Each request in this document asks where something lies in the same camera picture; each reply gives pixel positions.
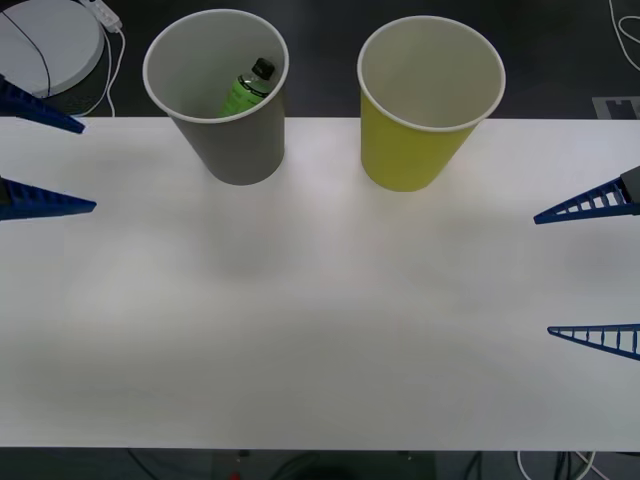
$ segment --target gray paper cup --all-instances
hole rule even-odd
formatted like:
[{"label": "gray paper cup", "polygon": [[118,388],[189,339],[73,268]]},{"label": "gray paper cup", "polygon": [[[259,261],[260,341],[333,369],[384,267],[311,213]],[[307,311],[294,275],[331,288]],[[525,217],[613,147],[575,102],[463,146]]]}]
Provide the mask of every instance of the gray paper cup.
[{"label": "gray paper cup", "polygon": [[[217,118],[233,81],[259,57],[276,66],[276,87],[255,107]],[[266,20],[239,10],[207,10],[169,25],[144,59],[144,86],[223,182],[264,180],[284,156],[282,86],[289,52]]]}]

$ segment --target cup rim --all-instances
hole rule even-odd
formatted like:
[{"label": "cup rim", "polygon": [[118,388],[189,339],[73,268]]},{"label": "cup rim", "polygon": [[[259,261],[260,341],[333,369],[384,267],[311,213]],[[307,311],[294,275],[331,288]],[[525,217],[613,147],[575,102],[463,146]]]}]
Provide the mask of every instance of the cup rim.
[{"label": "cup rim", "polygon": [[[160,101],[158,97],[156,97],[151,86],[149,85],[149,76],[148,76],[149,59],[151,58],[151,54],[155,50],[158,42],[171,29],[175,28],[176,26],[178,26],[183,22],[193,19],[194,17],[198,17],[201,15],[211,15],[216,13],[235,13],[245,17],[250,17],[262,23],[265,27],[271,30],[271,32],[276,36],[276,38],[280,42],[280,45],[282,46],[282,51],[284,53],[284,67],[282,69],[282,74],[280,75],[280,80],[278,81],[273,91],[269,94],[269,96],[265,98],[262,102],[260,102],[258,105],[255,105],[254,107],[251,107],[249,110],[245,110],[244,112],[240,112],[235,115],[230,115],[228,117],[223,117],[223,118],[198,118],[198,117],[191,117],[189,115],[178,113],[175,110],[164,105],[164,103]],[[156,38],[154,38],[153,42],[151,42],[151,45],[147,49],[147,53],[144,56],[144,62],[142,63],[142,81],[144,82],[144,88],[147,91],[147,95],[149,95],[153,103],[155,103],[158,106],[158,108],[163,110],[165,113],[167,113],[171,117],[177,118],[179,120],[184,120],[190,123],[200,123],[200,124],[217,124],[217,123],[233,122],[234,120],[240,120],[241,118],[247,117],[257,112],[261,108],[264,108],[265,106],[267,106],[267,104],[276,97],[278,92],[280,92],[280,90],[282,89],[282,86],[284,85],[284,82],[287,79],[288,74],[289,74],[289,49],[287,48],[287,44],[284,41],[284,38],[282,37],[280,32],[271,23],[267,22],[264,18],[259,17],[258,15],[254,15],[253,13],[245,12],[242,10],[235,10],[232,8],[215,8],[215,9],[203,10],[201,12],[192,13],[191,15],[187,15],[186,17],[182,17],[181,19],[176,20],[175,22],[167,26],[164,30],[162,30],[162,32],[160,32],[156,36]]]},{"label": "cup rim", "polygon": [[[364,54],[367,51],[367,48],[369,47],[369,44],[378,35],[380,35],[385,30],[387,30],[387,29],[389,29],[389,28],[391,28],[391,27],[393,27],[395,25],[398,25],[400,23],[416,21],[416,20],[435,20],[435,21],[454,24],[454,25],[456,25],[458,27],[461,27],[462,29],[472,33],[476,38],[478,38],[481,42],[483,42],[489,48],[489,51],[495,57],[496,61],[498,62],[498,66],[500,68],[500,91],[498,92],[498,95],[496,96],[496,99],[493,102],[493,104],[491,104],[491,106],[482,115],[480,115],[479,117],[477,117],[477,118],[475,118],[475,119],[473,119],[473,120],[471,120],[469,122],[463,123],[461,125],[454,125],[452,127],[425,127],[424,125],[418,125],[416,123],[411,123],[411,122],[403,120],[402,118],[394,115],[393,113],[391,113],[388,110],[386,110],[382,105],[380,105],[380,103],[378,103],[378,101],[373,97],[373,95],[371,95],[371,93],[369,92],[369,89],[367,88],[367,85],[365,84],[365,81],[364,81],[364,78],[363,78],[363,75],[362,75],[362,61],[364,59]],[[494,112],[494,110],[498,107],[498,105],[502,101],[502,97],[504,96],[504,91],[505,91],[505,87],[506,87],[506,73],[505,73],[505,70],[504,70],[504,64],[502,63],[502,59],[500,58],[500,55],[498,54],[498,51],[495,49],[495,47],[482,34],[477,32],[476,30],[474,30],[470,26],[465,25],[464,23],[458,22],[456,20],[451,20],[450,18],[438,17],[438,16],[433,16],[433,15],[415,15],[415,16],[411,16],[411,17],[399,18],[398,20],[394,20],[393,22],[389,22],[389,23],[383,25],[382,27],[378,28],[375,32],[373,32],[371,34],[371,36],[369,36],[367,41],[362,46],[362,49],[360,49],[360,54],[358,55],[358,82],[360,83],[360,88],[361,88],[362,92],[364,93],[364,95],[367,97],[367,99],[385,117],[393,120],[396,123],[400,123],[400,124],[402,124],[402,125],[404,125],[406,127],[412,128],[414,130],[420,130],[420,131],[423,131],[423,132],[446,133],[446,132],[457,132],[457,131],[460,131],[460,130],[465,130],[467,128],[473,127],[473,126],[477,125],[478,123],[480,123],[480,121],[484,120],[489,115],[491,115]]]}]

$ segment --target white cable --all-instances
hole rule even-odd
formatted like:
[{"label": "white cable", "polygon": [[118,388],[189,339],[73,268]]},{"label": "white cable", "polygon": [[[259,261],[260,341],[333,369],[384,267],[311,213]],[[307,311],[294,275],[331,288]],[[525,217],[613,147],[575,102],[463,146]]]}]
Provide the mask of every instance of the white cable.
[{"label": "white cable", "polygon": [[638,65],[636,65],[636,63],[633,60],[631,60],[631,57],[627,53],[627,49],[624,48],[624,43],[622,42],[622,37],[620,36],[620,32],[622,32],[622,34],[625,37],[633,40],[636,43],[640,43],[640,40],[638,40],[637,38],[629,35],[629,33],[627,33],[624,30],[624,28],[622,28],[622,21],[623,20],[640,20],[640,17],[633,17],[633,16],[622,17],[618,21],[618,23],[616,23],[616,16],[613,13],[613,0],[609,0],[609,11],[611,12],[611,23],[613,24],[613,31],[616,32],[616,37],[618,37],[618,43],[620,43],[620,48],[622,48],[622,53],[624,53],[624,56],[627,58],[627,60],[633,66],[633,68],[635,68],[636,70],[638,70],[640,72],[640,67]]},{"label": "white cable", "polygon": [[111,107],[112,117],[116,116],[116,107],[113,106],[113,101],[111,100],[111,87],[113,87],[113,84],[115,83],[116,78],[118,78],[118,72],[120,72],[120,64],[122,63],[122,58],[124,57],[124,49],[127,46],[127,41],[124,38],[124,33],[122,33],[122,30],[117,29],[116,32],[118,33],[118,35],[122,37],[122,48],[120,49],[120,55],[118,55],[118,62],[116,63],[116,69],[113,71],[113,77],[111,77],[111,82],[107,87],[107,101],[109,102],[109,106]]},{"label": "white cable", "polygon": [[582,480],[584,477],[586,477],[587,473],[589,473],[589,470],[591,470],[591,467],[593,467],[593,461],[595,459],[596,459],[596,452],[591,452],[589,454],[589,459],[587,460],[587,466],[584,467],[584,470],[580,472],[580,475],[578,475],[573,480]]},{"label": "white cable", "polygon": [[[516,452],[516,460],[518,461],[518,468],[520,469],[520,473],[522,474],[522,476],[525,478],[525,480],[531,480],[531,477],[529,475],[527,475],[527,472],[524,471],[524,467],[522,466],[522,452],[517,451]],[[589,459],[586,459],[582,456],[581,453],[578,453],[578,456],[580,458],[582,458],[582,460],[585,461],[585,463],[587,464],[587,466],[584,468],[584,470],[582,472],[580,472],[580,475],[578,475],[576,478],[574,478],[573,480],[582,480],[587,473],[589,473],[589,470],[591,470],[593,468],[593,471],[598,473],[602,478],[604,478],[604,480],[609,480],[607,477],[603,476],[602,473],[600,473],[599,471],[596,471],[595,467],[593,467],[593,461],[596,458],[596,452],[591,452],[589,454]]]},{"label": "white cable", "polygon": [[98,101],[94,103],[89,110],[87,110],[86,112],[78,113],[77,115],[74,115],[74,117],[84,117],[86,115],[89,115],[91,112],[93,112],[104,99],[104,96],[107,94],[107,90],[109,90],[109,82],[111,81],[111,43],[109,42],[109,36],[107,35],[107,32],[104,29],[104,27],[102,27],[102,34],[104,35],[104,41],[107,44],[107,58],[109,59],[109,63],[107,67],[107,81],[104,84],[104,90],[102,91],[102,95],[100,95],[100,98],[98,99]]},{"label": "white cable", "polygon": [[526,480],[531,480],[531,477],[527,475],[527,472],[524,471],[524,467],[522,466],[522,456],[520,455],[522,452],[518,450],[516,452],[516,460],[518,460],[518,468],[520,469],[520,473]]},{"label": "white cable", "polygon": [[[589,463],[589,460],[587,460],[585,458],[584,455],[582,455],[580,452],[576,452],[576,455],[578,455],[580,457],[580,459],[584,462],[584,463]],[[593,470],[593,473],[595,473],[596,475],[598,475],[602,480],[609,480],[609,477],[607,477],[604,473],[602,473],[600,470],[598,470],[595,465],[593,465],[593,460],[591,461],[591,470]]]}]

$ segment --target cable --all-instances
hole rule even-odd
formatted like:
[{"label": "cable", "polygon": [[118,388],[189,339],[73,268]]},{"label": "cable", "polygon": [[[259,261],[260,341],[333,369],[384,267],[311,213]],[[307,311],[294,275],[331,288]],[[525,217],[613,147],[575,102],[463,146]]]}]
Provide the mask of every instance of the cable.
[{"label": "cable", "polygon": [[287,480],[300,470],[313,465],[316,460],[318,460],[318,455],[312,452],[303,453],[302,455],[293,457],[291,460],[288,460],[280,466],[280,468],[278,468],[275,473],[269,477],[269,480]]},{"label": "cable", "polygon": [[594,461],[594,460],[595,460],[595,458],[596,458],[596,452],[591,452],[591,453],[589,454],[589,459],[588,459],[588,460],[587,460],[586,458],[584,458],[584,457],[582,456],[582,454],[581,454],[581,453],[579,453],[579,452],[576,452],[576,453],[578,454],[578,456],[579,456],[580,458],[582,458],[582,459],[587,463],[587,466],[586,466],[586,467],[584,468],[584,470],[582,470],[582,472],[580,472],[580,473],[578,474],[578,476],[577,476],[576,478],[574,478],[573,480],[582,480],[584,477],[586,477],[586,476],[587,476],[587,473],[589,473],[589,470],[591,470],[591,468],[593,467],[593,461]]},{"label": "cable", "polygon": [[[582,460],[584,463],[589,463],[589,460],[587,460],[585,458],[584,455],[582,455],[580,452],[576,452],[576,455],[578,455],[580,457],[580,460]],[[602,473],[600,470],[598,470],[594,465],[593,465],[593,459],[591,460],[591,470],[593,470],[593,473],[595,473],[596,475],[598,475],[602,480],[609,480],[609,477],[607,477],[604,473]]]},{"label": "cable", "polygon": [[133,453],[133,451],[130,448],[126,449],[126,452],[129,454],[129,456],[131,457],[131,459],[140,467],[140,469],[147,474],[147,476],[149,478],[151,478],[152,480],[160,480],[158,477],[156,477],[153,472],[151,470],[149,470],[144,463],[142,463],[140,461],[140,459],[138,457],[135,456],[135,454]]},{"label": "cable", "polygon": [[567,476],[565,480],[571,480],[573,474],[573,467],[571,466],[571,452],[567,452]]},{"label": "cable", "polygon": [[[102,27],[102,35],[104,35],[104,41],[107,44],[107,58],[109,62],[107,67],[107,81],[104,84],[104,90],[102,91],[102,95],[100,95],[100,98],[98,99],[98,101],[94,103],[89,110],[87,110],[86,112],[78,113],[77,115],[74,115],[74,117],[84,117],[86,115],[89,115],[91,112],[93,112],[98,107],[98,105],[100,105],[100,103],[104,99],[104,96],[107,94],[107,91],[109,90],[109,83],[111,80],[111,42],[109,42],[109,36],[107,35],[107,31],[104,29],[104,27]],[[111,110],[111,116],[112,117],[115,116],[115,112],[113,110]]]},{"label": "cable", "polygon": [[520,450],[518,450],[516,452],[516,460],[518,461],[518,468],[520,469],[520,473],[525,478],[525,480],[531,480],[531,477],[529,475],[527,475],[527,472],[524,471],[524,467],[522,466],[522,455],[521,455],[521,453],[522,452]]},{"label": "cable", "polygon": [[627,53],[627,49],[624,47],[624,43],[622,41],[622,37],[620,36],[620,32],[622,32],[622,34],[625,37],[633,40],[636,43],[640,43],[640,40],[638,40],[634,36],[630,35],[629,33],[627,33],[625,31],[624,28],[622,28],[622,22],[624,20],[640,20],[640,17],[634,17],[634,16],[622,17],[620,20],[618,20],[618,23],[616,24],[616,16],[613,13],[613,0],[609,0],[609,11],[611,12],[611,23],[613,25],[613,31],[616,32],[616,37],[618,37],[618,43],[620,44],[620,48],[622,48],[622,53],[624,53],[624,56],[627,58],[628,62],[633,66],[633,68],[635,68],[636,70],[638,70],[640,72],[640,67],[638,65],[636,65],[636,63],[633,60],[631,60],[631,57]]},{"label": "cable", "polygon": [[[520,473],[522,474],[522,476],[526,479],[526,480],[532,480],[531,477],[529,475],[527,475],[527,472],[525,472],[524,467],[522,466],[522,452],[520,452],[519,450],[516,452],[516,460],[518,461],[518,468],[520,469]],[[587,466],[584,468],[584,470],[582,470],[582,472],[580,472],[580,474],[574,478],[573,480],[582,480],[587,473],[589,473],[589,470],[591,470],[593,468],[593,460],[596,458],[596,452],[591,452],[589,454],[589,458],[584,458],[582,456],[581,453],[576,452],[576,454],[578,454],[578,456],[584,460],[584,462],[587,464]]]},{"label": "cable", "polygon": [[44,65],[44,69],[47,72],[47,97],[50,97],[51,96],[51,75],[49,73],[49,65],[47,65],[47,61],[44,59],[44,55],[42,55],[42,52],[40,51],[38,46],[35,44],[35,42],[31,40],[31,37],[29,37],[29,35],[27,35],[25,31],[22,30],[20,26],[16,22],[14,22],[9,15],[7,15],[6,12],[2,12],[2,14],[5,17],[7,17],[7,20],[13,23],[13,26],[16,27],[20,31],[20,33],[22,33],[22,35],[24,35],[25,38],[29,40],[29,42],[31,42],[31,45],[33,45],[33,48],[35,48],[36,52],[38,52],[38,55],[40,55],[40,58],[42,59],[42,64]]},{"label": "cable", "polygon": [[463,480],[469,479],[471,472],[473,471],[473,467],[476,467],[476,478],[478,480],[482,480],[482,452],[476,452],[473,457],[471,457],[471,460],[469,460],[469,463],[467,464],[467,468],[464,469],[464,474],[462,475]]},{"label": "cable", "polygon": [[111,87],[113,87],[113,84],[115,83],[116,78],[118,78],[118,73],[120,72],[120,64],[122,63],[122,58],[124,57],[124,50],[127,46],[127,40],[125,39],[124,33],[122,33],[122,30],[118,29],[116,30],[116,32],[122,37],[122,48],[120,49],[120,55],[118,55],[118,61],[116,63],[116,69],[113,72],[113,77],[111,77],[111,82],[107,87],[107,101],[109,102],[109,106],[111,107],[112,117],[116,116],[116,107],[114,107],[113,101],[111,100]]},{"label": "cable", "polygon": [[556,454],[556,470],[553,473],[553,480],[560,480],[562,470],[564,470],[564,462],[567,458],[567,452],[558,452]]}]

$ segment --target black cable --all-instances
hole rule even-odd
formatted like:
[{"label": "black cable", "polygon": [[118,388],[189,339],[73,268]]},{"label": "black cable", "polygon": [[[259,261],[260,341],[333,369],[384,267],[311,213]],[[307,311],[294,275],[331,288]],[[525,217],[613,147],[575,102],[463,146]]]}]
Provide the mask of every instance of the black cable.
[{"label": "black cable", "polygon": [[471,472],[473,471],[473,467],[476,467],[476,478],[478,480],[482,480],[482,452],[476,452],[471,460],[469,461],[467,468],[464,470],[464,474],[462,475],[463,480],[469,480],[471,476]]},{"label": "black cable", "polygon": [[313,465],[318,460],[318,455],[313,452],[303,453],[297,457],[293,457],[291,460],[285,462],[280,468],[278,468],[269,480],[286,480],[298,473],[304,468]]},{"label": "black cable", "polygon": [[478,457],[478,463],[476,464],[476,480],[482,480],[482,452]]},{"label": "black cable", "polygon": [[38,55],[40,55],[40,58],[42,59],[42,64],[44,65],[44,69],[47,72],[47,97],[51,96],[51,75],[49,74],[49,65],[47,65],[47,61],[44,59],[44,55],[42,55],[42,52],[40,51],[38,46],[35,44],[35,42],[31,40],[31,37],[29,37],[29,35],[27,35],[24,32],[24,30],[22,30],[20,26],[16,22],[14,22],[9,15],[7,15],[6,12],[2,12],[2,14],[5,17],[7,17],[7,20],[13,23],[14,27],[20,30],[20,33],[22,33],[25,36],[25,38],[31,42],[31,45],[33,45],[33,48],[35,48],[36,51],[38,52]]},{"label": "black cable", "polygon": [[571,480],[573,476],[573,467],[571,466],[571,452],[567,452],[567,476],[565,480]]},{"label": "black cable", "polygon": [[136,455],[133,453],[133,451],[130,448],[126,449],[127,453],[129,454],[129,456],[131,457],[131,459],[136,462],[136,464],[140,467],[140,469],[146,473],[149,478],[151,478],[152,480],[160,480],[158,477],[156,477],[153,472],[151,470],[149,470],[144,463],[142,463],[140,461],[140,459],[138,457],[136,457]]},{"label": "black cable", "polygon": [[564,470],[564,462],[567,458],[567,452],[558,452],[556,456],[556,470],[553,474],[553,480],[560,480],[562,471]]}]

